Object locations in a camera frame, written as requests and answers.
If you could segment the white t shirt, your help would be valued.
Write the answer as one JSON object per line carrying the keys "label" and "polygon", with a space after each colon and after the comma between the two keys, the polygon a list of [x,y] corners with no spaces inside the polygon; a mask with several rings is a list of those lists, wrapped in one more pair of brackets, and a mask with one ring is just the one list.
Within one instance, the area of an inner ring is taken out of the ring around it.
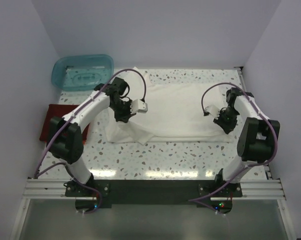
{"label": "white t shirt", "polygon": [[210,83],[155,84],[149,74],[145,80],[133,72],[121,73],[130,86],[129,98],[145,96],[148,111],[137,113],[127,123],[117,122],[114,111],[108,109],[109,122],[105,128],[106,139],[110,143],[150,142],[232,142],[233,135],[226,134],[213,122],[214,118],[204,116],[201,99],[206,105],[218,109],[224,107],[219,87],[202,94],[211,87]]}

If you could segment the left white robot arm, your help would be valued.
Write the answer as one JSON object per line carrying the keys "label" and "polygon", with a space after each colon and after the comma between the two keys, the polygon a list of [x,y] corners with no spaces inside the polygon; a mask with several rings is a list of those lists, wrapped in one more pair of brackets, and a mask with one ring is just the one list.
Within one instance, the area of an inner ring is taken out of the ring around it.
{"label": "left white robot arm", "polygon": [[94,191],[94,176],[82,158],[83,131],[108,108],[113,110],[115,121],[127,123],[134,116],[131,113],[132,100],[122,100],[129,89],[129,84],[119,77],[110,84],[101,83],[85,102],[63,117],[52,117],[49,122],[48,151],[64,163],[70,176],[78,181],[76,190],[82,196],[89,196]]}

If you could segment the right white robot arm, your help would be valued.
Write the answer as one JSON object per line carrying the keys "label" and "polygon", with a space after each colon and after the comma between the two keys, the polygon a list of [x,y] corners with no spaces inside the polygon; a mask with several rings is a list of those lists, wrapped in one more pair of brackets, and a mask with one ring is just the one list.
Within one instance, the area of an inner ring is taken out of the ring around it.
{"label": "right white robot arm", "polygon": [[215,176],[213,191],[223,197],[249,170],[272,160],[278,147],[280,123],[271,120],[256,105],[250,92],[232,87],[226,92],[227,107],[220,109],[213,122],[229,134],[241,116],[244,125],[237,142],[237,156]]}

